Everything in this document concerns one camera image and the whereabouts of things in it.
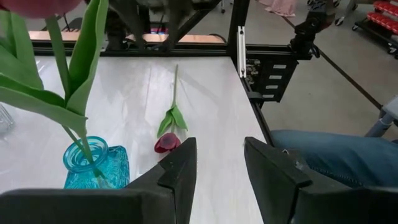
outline blue glass vase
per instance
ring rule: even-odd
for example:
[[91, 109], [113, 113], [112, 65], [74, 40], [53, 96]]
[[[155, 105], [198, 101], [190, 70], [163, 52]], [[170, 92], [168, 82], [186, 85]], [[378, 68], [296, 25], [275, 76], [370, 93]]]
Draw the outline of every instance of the blue glass vase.
[[[129, 161], [122, 146], [108, 147], [104, 139], [87, 137], [94, 164], [90, 164], [73, 143], [63, 155], [68, 169], [65, 189], [121, 189], [130, 182]], [[94, 171], [103, 175], [96, 177]]]

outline caster wheel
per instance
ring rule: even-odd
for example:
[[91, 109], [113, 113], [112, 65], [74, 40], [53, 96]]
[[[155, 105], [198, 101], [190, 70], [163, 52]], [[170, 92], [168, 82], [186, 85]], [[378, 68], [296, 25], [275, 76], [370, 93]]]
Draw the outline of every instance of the caster wheel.
[[395, 47], [389, 47], [388, 48], [388, 51], [387, 51], [387, 54], [390, 54], [390, 55], [392, 55], [392, 54], [395, 54], [397, 52], [397, 49], [395, 48]]
[[342, 18], [336, 19], [335, 20], [335, 25], [336, 26], [341, 26], [343, 24], [343, 22], [344, 22], [344, 19], [342, 19]]
[[310, 49], [310, 53], [314, 55], [316, 58], [320, 57], [319, 48], [314, 44]]

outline shelf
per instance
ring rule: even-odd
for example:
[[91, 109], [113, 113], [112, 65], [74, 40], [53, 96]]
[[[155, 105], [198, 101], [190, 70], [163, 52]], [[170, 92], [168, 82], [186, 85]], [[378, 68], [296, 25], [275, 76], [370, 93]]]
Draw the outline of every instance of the shelf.
[[373, 21], [373, 22], [383, 26], [384, 28], [390, 30], [394, 34], [398, 35], [398, 22], [397, 21], [391, 19], [390, 17], [387, 17], [385, 15], [382, 15], [382, 14], [376, 13], [376, 12], [369, 12], [367, 14], [367, 17], [370, 21]]
[[377, 40], [381, 41], [382, 44], [389, 44], [398, 49], [398, 42], [391, 39], [391, 31], [370, 20], [369, 17], [363, 21], [355, 22], [355, 25], [377, 37]]
[[389, 13], [393, 16], [398, 17], [398, 6], [395, 6], [389, 2], [384, 2], [384, 1], [377, 1], [373, 3], [373, 6], [375, 9], [378, 9], [380, 11]]

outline red tulip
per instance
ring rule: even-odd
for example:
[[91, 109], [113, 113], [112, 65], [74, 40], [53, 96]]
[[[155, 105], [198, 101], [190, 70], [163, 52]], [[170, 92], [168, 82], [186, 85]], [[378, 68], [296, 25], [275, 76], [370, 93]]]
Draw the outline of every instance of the red tulip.
[[0, 10], [8, 11], [4, 6], [0, 5]]
[[173, 151], [176, 147], [181, 145], [180, 140], [174, 133], [166, 133], [155, 144], [155, 152], [163, 153]]
[[0, 0], [0, 9], [28, 18], [45, 19], [55, 14], [63, 15], [76, 8], [82, 0]]

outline vase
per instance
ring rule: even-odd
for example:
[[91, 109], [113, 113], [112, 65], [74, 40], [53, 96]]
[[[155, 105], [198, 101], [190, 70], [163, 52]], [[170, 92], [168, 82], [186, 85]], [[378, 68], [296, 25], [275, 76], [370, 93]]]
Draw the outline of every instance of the vase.
[[6, 134], [14, 124], [14, 120], [6, 109], [0, 105], [0, 136]]
[[63, 155], [68, 169], [65, 189], [121, 189], [130, 182], [129, 161], [122, 146], [108, 147], [100, 137], [87, 137], [94, 163], [90, 164], [80, 148], [71, 144]]

